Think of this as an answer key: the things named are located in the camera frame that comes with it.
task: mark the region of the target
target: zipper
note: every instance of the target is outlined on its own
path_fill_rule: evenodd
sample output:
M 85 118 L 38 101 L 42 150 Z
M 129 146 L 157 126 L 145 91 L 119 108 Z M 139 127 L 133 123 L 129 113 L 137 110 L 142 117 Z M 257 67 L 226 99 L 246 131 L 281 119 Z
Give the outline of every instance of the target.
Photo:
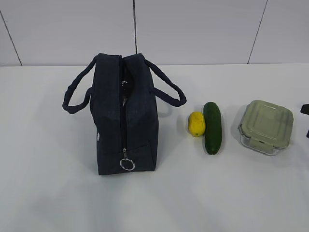
M 126 154 L 127 147 L 127 131 L 126 131 L 126 103 L 123 102 L 123 89 L 122 89 L 122 58 L 119 58 L 119 106 L 120 106 L 120 130 L 121 130 L 121 150 Z
M 124 154 L 124 158 L 120 160 L 120 166 L 126 171 L 132 171 L 135 169 L 135 163 L 127 156 L 127 124 L 126 124 L 126 105 L 128 99 L 124 99 L 124 91 L 122 87 L 123 75 L 125 70 L 122 66 L 122 58 L 119 59 L 119 106 L 120 106 L 120 130 L 121 130 L 121 150 Z M 123 165 L 123 162 L 129 162 L 132 168 L 127 168 Z

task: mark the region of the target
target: key ring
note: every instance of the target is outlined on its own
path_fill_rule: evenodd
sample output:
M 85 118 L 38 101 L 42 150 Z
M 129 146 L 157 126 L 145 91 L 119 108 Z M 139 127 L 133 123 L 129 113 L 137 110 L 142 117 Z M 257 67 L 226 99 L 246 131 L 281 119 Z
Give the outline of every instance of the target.
M 130 168 L 130 169 L 129 169 L 129 168 L 126 168 L 125 166 L 122 165 L 122 162 L 123 162 L 123 161 L 129 161 L 130 163 L 132 163 L 133 167 Z M 120 166 L 121 166 L 124 170 L 126 170 L 126 171 L 132 171 L 132 170 L 135 169 L 135 163 L 134 163 L 132 160 L 128 159 L 128 158 L 124 158 L 124 159 L 120 160 Z

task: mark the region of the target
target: insulated bag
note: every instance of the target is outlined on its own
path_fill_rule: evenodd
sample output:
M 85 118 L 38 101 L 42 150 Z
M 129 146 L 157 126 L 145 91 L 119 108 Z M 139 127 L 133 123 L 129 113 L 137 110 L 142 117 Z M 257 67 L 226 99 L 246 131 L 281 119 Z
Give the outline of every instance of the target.
M 81 79 L 95 67 L 92 87 L 84 101 L 69 106 Z M 177 91 L 179 100 L 154 87 L 150 69 Z M 157 157 L 159 121 L 155 97 L 179 107 L 184 93 L 142 54 L 122 58 L 98 54 L 65 93 L 62 107 L 70 114 L 90 111 L 97 127 L 98 174 L 154 171 Z

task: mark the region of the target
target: cucumber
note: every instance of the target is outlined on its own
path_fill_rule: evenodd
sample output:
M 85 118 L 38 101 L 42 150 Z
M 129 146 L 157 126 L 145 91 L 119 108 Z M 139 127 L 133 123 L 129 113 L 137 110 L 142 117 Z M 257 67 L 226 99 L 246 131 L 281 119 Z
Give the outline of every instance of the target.
M 203 109 L 206 121 L 205 148 L 208 154 L 218 153 L 222 143 L 221 113 L 219 107 L 214 102 L 208 102 Z

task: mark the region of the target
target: yellow lemon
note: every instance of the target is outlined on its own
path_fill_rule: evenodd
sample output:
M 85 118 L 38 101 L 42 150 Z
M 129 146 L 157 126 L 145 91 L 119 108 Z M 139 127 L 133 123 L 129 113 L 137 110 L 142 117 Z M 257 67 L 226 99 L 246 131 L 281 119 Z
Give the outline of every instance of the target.
M 189 116 L 188 129 L 192 136 L 199 137 L 205 132 L 206 124 L 201 112 L 193 112 Z

